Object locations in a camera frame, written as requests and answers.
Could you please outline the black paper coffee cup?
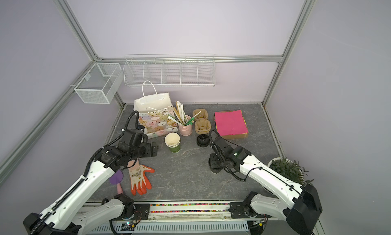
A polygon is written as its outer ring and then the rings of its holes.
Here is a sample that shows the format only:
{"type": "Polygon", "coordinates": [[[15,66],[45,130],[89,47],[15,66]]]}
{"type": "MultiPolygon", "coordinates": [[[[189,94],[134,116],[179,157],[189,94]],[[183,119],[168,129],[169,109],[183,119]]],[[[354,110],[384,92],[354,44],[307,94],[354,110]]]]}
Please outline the black paper coffee cup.
{"type": "Polygon", "coordinates": [[[224,167],[222,166],[222,164],[220,162],[220,159],[215,158],[215,156],[209,157],[208,165],[209,165],[210,170],[214,174],[218,174],[224,169],[224,167]]]}

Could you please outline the white cartoon paper gift bag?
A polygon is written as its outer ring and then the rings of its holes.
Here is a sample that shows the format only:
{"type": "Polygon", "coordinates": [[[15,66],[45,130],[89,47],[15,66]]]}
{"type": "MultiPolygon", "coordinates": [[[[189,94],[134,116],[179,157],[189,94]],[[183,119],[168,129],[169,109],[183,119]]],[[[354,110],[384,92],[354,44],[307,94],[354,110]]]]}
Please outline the white cartoon paper gift bag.
{"type": "Polygon", "coordinates": [[[134,101],[133,109],[139,112],[138,122],[144,127],[144,133],[149,139],[178,132],[169,93],[143,93],[141,98],[134,101]]]}

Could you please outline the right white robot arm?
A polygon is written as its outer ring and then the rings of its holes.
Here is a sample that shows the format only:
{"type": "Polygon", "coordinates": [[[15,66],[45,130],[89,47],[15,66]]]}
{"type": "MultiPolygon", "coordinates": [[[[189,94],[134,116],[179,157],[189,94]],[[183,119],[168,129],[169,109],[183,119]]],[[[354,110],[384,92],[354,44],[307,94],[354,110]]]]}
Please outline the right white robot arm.
{"type": "Polygon", "coordinates": [[[213,153],[208,164],[217,174],[226,171],[235,179],[246,182],[253,179],[266,188],[272,197],[250,192],[242,202],[232,202],[230,212],[233,218],[261,218],[265,225],[270,217],[284,220],[299,235],[312,235],[323,208],[317,189],[311,184],[301,185],[286,178],[262,163],[242,146],[231,146],[219,134],[209,133],[213,153]]]}

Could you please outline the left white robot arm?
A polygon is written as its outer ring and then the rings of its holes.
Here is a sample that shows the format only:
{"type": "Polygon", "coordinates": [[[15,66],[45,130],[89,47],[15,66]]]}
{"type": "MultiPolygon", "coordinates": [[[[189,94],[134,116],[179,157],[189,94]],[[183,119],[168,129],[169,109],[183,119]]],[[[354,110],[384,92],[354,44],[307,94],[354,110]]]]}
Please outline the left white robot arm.
{"type": "Polygon", "coordinates": [[[152,188],[146,173],[154,169],[139,164],[139,158],[157,155],[155,142],[148,142],[135,120],[135,128],[129,129],[130,119],[122,133],[107,145],[98,149],[89,159],[83,175],[59,199],[41,213],[31,213],[23,221],[30,235],[85,235],[100,225],[118,218],[131,219],[136,208],[134,201],[120,193],[107,203],[78,215],[79,210],[95,191],[117,171],[131,171],[132,192],[145,194],[152,188]]]}

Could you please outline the green paper coffee cup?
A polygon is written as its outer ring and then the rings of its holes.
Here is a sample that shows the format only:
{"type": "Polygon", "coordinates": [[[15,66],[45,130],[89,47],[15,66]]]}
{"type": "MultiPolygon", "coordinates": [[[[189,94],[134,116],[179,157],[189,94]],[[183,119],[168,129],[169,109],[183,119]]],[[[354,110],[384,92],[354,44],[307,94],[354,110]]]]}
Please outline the green paper coffee cup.
{"type": "Polygon", "coordinates": [[[180,135],[172,132],[166,135],[165,144],[172,153],[178,153],[180,151],[180,135]]]}

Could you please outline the stack of black cup lids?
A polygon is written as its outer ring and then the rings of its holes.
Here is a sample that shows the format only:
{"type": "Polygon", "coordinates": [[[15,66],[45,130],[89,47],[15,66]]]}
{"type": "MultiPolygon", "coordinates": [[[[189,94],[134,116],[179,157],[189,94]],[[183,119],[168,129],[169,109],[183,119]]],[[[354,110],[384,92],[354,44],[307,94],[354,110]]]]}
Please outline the stack of black cup lids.
{"type": "Polygon", "coordinates": [[[210,145],[210,138],[207,134],[200,134],[197,137],[197,145],[199,147],[205,148],[210,145]]]}

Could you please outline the orange white work glove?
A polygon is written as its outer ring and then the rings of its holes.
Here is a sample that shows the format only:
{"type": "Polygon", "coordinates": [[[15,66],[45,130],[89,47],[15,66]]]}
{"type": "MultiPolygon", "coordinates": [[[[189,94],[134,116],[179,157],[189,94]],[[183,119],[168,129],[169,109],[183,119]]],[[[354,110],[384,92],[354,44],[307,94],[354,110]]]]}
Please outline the orange white work glove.
{"type": "Polygon", "coordinates": [[[139,163],[139,160],[129,161],[128,165],[129,177],[131,181],[132,195],[144,195],[147,190],[152,189],[152,185],[146,176],[146,173],[155,173],[153,168],[147,167],[139,163]]]}

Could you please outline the brown pulp cup carrier stack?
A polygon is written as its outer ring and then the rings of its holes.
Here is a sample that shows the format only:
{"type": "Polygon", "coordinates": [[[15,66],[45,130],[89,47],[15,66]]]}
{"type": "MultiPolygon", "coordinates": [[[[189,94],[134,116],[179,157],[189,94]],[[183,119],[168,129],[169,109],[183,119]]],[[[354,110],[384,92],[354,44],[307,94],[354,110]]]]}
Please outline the brown pulp cup carrier stack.
{"type": "Polygon", "coordinates": [[[208,120],[206,109],[196,109],[192,112],[194,116],[194,129],[198,135],[208,134],[211,130],[211,123],[208,120]]]}

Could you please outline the purple pink silicone spatula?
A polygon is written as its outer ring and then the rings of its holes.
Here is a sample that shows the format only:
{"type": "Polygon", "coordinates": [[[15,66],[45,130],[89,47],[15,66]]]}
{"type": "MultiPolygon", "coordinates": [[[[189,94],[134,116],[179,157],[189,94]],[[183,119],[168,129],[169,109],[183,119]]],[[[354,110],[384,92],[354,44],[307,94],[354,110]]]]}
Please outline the purple pink silicone spatula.
{"type": "Polygon", "coordinates": [[[123,189],[121,186],[122,180],[123,180],[123,173],[120,169],[109,178],[110,183],[117,187],[118,194],[123,194],[123,189]]]}

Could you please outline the pink cup of stirrers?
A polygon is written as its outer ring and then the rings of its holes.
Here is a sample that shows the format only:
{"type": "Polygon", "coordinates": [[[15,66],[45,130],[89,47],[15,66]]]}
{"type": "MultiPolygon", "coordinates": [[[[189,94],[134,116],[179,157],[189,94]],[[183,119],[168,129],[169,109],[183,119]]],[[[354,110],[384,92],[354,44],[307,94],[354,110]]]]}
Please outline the pink cup of stirrers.
{"type": "Polygon", "coordinates": [[[177,124],[178,130],[182,136],[190,136],[192,134],[192,125],[195,118],[201,111],[198,111],[193,117],[189,118],[184,111],[184,105],[180,101],[176,101],[176,107],[174,107],[173,110],[174,117],[169,115],[168,118],[177,124]]]}

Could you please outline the potted green plant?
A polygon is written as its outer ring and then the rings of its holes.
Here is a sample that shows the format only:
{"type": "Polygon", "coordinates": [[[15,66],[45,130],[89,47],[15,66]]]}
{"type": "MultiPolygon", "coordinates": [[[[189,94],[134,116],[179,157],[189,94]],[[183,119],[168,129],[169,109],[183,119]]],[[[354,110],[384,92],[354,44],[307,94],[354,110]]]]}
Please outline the potted green plant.
{"type": "Polygon", "coordinates": [[[274,158],[267,165],[281,176],[299,183],[301,186],[312,184],[314,179],[307,179],[309,171],[302,167],[298,161],[287,158],[274,158]]]}

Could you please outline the small white mesh basket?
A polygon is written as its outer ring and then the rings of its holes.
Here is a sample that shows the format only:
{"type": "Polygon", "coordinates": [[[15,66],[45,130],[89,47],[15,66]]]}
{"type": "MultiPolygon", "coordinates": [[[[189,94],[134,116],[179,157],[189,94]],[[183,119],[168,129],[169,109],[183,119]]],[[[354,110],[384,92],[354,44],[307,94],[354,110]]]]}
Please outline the small white mesh basket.
{"type": "Polygon", "coordinates": [[[123,79],[119,63],[94,63],[74,91],[85,104],[110,104],[123,79]]]}

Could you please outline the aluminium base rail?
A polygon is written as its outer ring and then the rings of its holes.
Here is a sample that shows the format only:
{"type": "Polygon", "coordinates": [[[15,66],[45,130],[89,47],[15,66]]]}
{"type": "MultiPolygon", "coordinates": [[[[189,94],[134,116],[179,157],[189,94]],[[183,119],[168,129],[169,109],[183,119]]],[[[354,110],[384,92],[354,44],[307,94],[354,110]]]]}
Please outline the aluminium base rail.
{"type": "Polygon", "coordinates": [[[303,192],[282,200],[251,193],[244,201],[198,201],[168,203],[136,203],[127,197],[113,198],[108,203],[78,214],[84,202],[69,199],[60,204],[47,219],[55,230],[65,230],[70,224],[81,226],[79,235],[87,234],[111,219],[125,218],[125,208],[131,209],[132,219],[148,222],[212,221],[231,219],[261,219],[273,217],[285,220],[300,235],[310,235],[323,211],[316,195],[303,192]]]}

